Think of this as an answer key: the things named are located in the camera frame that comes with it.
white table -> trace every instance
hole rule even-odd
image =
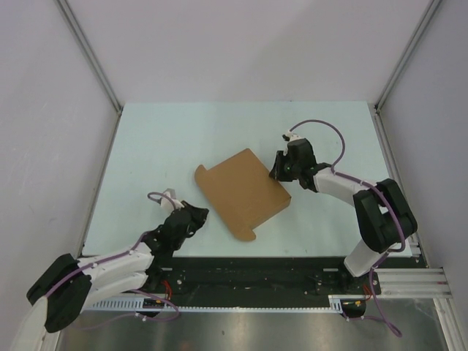
[[[241,242],[194,180],[198,165],[213,167],[244,148],[271,169],[276,150],[285,146],[282,134],[308,118],[329,121],[343,133],[347,151],[337,169],[369,180],[388,177],[365,102],[127,104],[82,253],[119,250],[163,223],[167,214],[146,194],[174,188],[179,199],[211,210],[175,256],[346,256],[361,238],[348,204],[285,183],[290,206],[260,225],[255,241]],[[341,143],[326,126],[307,124],[295,132],[309,139],[318,162],[332,163],[339,155]],[[410,249],[399,255],[410,256]]]

wall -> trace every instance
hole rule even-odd
[[[404,188],[434,267],[467,324],[468,2],[446,1],[383,108]]]
[[[52,0],[0,11],[0,340],[28,288],[76,252],[117,117]]]
[[[375,102],[429,0],[70,0],[126,102]]]

reflective metal surface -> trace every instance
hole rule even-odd
[[[338,314],[185,313],[169,323],[117,320],[93,331],[69,327],[59,350],[446,350],[431,300],[382,301],[389,319],[403,332],[396,338],[382,323],[346,322]],[[370,303],[367,314],[377,315]],[[86,312],[76,325],[94,325],[116,316]]]

cardboard box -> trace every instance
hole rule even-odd
[[[246,148],[210,170],[203,165],[195,181],[229,231],[239,240],[253,241],[253,229],[291,202],[291,196],[268,177],[263,163]]]

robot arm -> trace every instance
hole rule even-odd
[[[97,301],[139,289],[148,276],[160,278],[159,260],[180,249],[185,239],[205,224],[208,215],[206,208],[171,200],[160,202],[170,209],[164,224],[142,234],[135,245],[118,253],[77,260],[64,254],[52,263],[26,295],[31,305],[39,299],[45,304],[46,298],[44,325],[49,333],[64,329]],[[168,203],[175,208],[167,207]]]
[[[344,266],[353,277],[364,275],[392,245],[400,241],[390,214],[382,212],[385,205],[362,182],[335,174],[327,163],[317,163],[307,139],[292,133],[283,135],[283,138],[287,147],[276,152],[270,177],[278,181],[298,180],[304,189],[329,194],[355,207],[362,240],[345,258]],[[404,237],[413,234],[418,224],[398,184],[392,179],[366,183],[383,193],[397,216]]]

